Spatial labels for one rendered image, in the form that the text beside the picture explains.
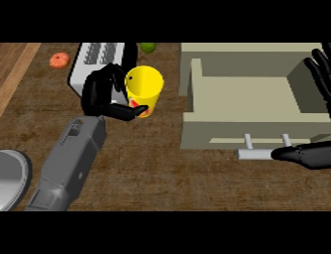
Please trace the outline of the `yellow cup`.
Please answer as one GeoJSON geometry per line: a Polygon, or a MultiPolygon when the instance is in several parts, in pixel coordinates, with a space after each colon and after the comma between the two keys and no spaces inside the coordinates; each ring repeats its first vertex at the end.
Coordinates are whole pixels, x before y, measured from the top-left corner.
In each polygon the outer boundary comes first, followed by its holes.
{"type": "Polygon", "coordinates": [[[148,117],[156,108],[157,100],[165,86],[165,78],[160,71],[150,65],[135,67],[125,78],[129,106],[147,105],[148,109],[140,114],[148,117]]]}

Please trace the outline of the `orange round fruit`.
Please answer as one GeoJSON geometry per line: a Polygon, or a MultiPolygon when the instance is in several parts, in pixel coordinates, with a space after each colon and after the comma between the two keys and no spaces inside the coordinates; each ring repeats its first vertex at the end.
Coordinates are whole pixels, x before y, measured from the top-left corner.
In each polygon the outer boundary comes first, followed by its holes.
{"type": "Polygon", "coordinates": [[[51,57],[50,64],[53,68],[64,68],[69,66],[72,57],[66,52],[55,53],[51,57]]]}

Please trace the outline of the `beige open drawer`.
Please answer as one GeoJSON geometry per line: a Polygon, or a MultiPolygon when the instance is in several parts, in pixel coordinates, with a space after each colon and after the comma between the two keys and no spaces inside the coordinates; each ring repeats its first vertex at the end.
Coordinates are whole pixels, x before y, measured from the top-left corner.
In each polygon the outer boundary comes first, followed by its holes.
{"type": "Polygon", "coordinates": [[[331,122],[311,73],[299,65],[289,76],[205,76],[191,62],[190,111],[184,113],[184,149],[258,148],[331,140],[331,122]]]}

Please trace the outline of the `grey metal pot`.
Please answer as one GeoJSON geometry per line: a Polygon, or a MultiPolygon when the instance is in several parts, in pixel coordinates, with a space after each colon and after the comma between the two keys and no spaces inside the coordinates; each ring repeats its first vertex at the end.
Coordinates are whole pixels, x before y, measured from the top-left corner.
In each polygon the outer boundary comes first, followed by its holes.
{"type": "Polygon", "coordinates": [[[29,191],[33,164],[17,150],[0,150],[0,211],[13,210],[29,191]]]}

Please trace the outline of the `green fruit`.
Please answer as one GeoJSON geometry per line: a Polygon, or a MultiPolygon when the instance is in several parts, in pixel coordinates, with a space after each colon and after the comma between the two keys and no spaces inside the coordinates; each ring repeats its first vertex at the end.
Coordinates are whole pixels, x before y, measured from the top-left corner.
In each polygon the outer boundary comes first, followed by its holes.
{"type": "Polygon", "coordinates": [[[141,50],[146,54],[151,54],[156,51],[156,44],[154,43],[141,43],[141,50]]]}

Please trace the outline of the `grey toaster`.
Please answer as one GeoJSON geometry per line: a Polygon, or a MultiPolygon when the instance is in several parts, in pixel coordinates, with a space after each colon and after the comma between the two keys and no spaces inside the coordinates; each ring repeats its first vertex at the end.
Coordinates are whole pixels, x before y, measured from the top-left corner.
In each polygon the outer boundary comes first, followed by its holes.
{"type": "Polygon", "coordinates": [[[125,72],[137,67],[138,45],[135,43],[82,43],[69,77],[69,85],[84,96],[86,77],[109,64],[119,64],[125,72]]]}

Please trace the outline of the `beige cabinet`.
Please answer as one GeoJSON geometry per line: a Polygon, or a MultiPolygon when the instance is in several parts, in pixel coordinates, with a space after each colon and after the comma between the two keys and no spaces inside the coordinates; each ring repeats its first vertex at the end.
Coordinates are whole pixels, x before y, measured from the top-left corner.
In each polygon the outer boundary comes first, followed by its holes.
{"type": "Polygon", "coordinates": [[[182,43],[179,94],[188,95],[193,60],[203,76],[280,76],[295,70],[320,43],[182,43]]]}

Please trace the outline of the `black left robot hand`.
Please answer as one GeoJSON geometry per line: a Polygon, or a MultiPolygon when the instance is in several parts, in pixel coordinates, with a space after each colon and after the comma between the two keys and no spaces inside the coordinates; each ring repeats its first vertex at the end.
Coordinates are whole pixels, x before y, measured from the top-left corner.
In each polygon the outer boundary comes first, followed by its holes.
{"type": "Polygon", "coordinates": [[[86,77],[82,95],[84,114],[86,116],[107,116],[131,121],[147,111],[148,105],[129,107],[112,102],[115,90],[128,95],[125,78],[126,72],[117,63],[110,63],[86,77]]]}

